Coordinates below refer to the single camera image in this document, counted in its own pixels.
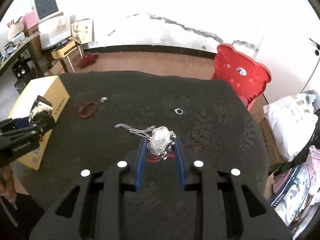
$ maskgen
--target red cloth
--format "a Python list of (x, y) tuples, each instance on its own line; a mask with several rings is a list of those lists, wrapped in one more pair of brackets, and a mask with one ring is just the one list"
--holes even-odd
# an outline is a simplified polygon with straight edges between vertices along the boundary
[(81, 62), (79, 63), (78, 67), (85, 68), (87, 66), (90, 66), (90, 65), (96, 63), (98, 57), (99, 57), (98, 53), (91, 54), (91, 53), (87, 52), (84, 54), (84, 57), (81, 60)]

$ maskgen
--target person's arm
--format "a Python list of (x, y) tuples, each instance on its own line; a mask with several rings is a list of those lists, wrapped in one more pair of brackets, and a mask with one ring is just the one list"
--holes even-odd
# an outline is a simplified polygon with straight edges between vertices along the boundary
[(14, 186), (12, 168), (10, 165), (7, 165), (1, 168), (0, 172), (6, 180), (6, 185), (0, 182), (0, 195), (4, 196), (10, 203), (14, 203), (16, 201), (17, 194)]

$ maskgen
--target dark tablecloth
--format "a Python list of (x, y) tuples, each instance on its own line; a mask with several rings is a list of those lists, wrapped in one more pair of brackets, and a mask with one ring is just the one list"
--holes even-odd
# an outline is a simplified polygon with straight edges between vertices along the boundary
[[(206, 165), (238, 168), (263, 194), (268, 153), (250, 113), (224, 81), (154, 76), (141, 72), (62, 74), (70, 94), (47, 145), (39, 171), (14, 163), (14, 173), (32, 197), (48, 209), (83, 169), (103, 171), (137, 149), (140, 137), (114, 125), (166, 126)], [(101, 97), (108, 100), (100, 103)], [(87, 101), (99, 110), (79, 118)], [(174, 109), (184, 113), (177, 115)], [(178, 184), (173, 159), (147, 163), (142, 189), (125, 197), (129, 239), (191, 239), (195, 194)]]

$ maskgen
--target silver necklace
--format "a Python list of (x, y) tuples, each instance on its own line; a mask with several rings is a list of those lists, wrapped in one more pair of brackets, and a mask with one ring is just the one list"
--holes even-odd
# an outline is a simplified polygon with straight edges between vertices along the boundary
[(174, 145), (173, 139), (176, 138), (176, 134), (173, 131), (169, 131), (165, 126), (156, 128), (153, 125), (145, 130), (139, 130), (123, 123), (115, 125), (115, 128), (119, 127), (123, 127), (130, 133), (134, 133), (150, 140), (150, 142), (147, 144), (147, 148), (150, 150), (151, 154), (160, 156), (160, 158), (163, 160), (167, 158), (167, 153), (172, 151), (172, 146)]

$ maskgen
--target silver chain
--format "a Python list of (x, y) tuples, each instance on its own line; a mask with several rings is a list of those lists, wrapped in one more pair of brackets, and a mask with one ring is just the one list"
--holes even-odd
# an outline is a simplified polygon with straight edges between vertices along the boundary
[(156, 126), (153, 125), (153, 126), (150, 126), (150, 127), (146, 128), (145, 130), (139, 130), (139, 129), (133, 128), (133, 127), (130, 126), (130, 125), (123, 124), (123, 123), (119, 123), (119, 124), (116, 124), (116, 125), (115, 125), (115, 128), (119, 128), (119, 127), (123, 127), (123, 128), (125, 128), (125, 129), (127, 129), (130, 133), (134, 133), (134, 134), (136, 134), (136, 135), (139, 135), (139, 136), (141, 136), (141, 137), (148, 138), (148, 139), (150, 139), (151, 136), (148, 135), (147, 133), (148, 133), (148, 132), (151, 132), (154, 128), (156, 128)]

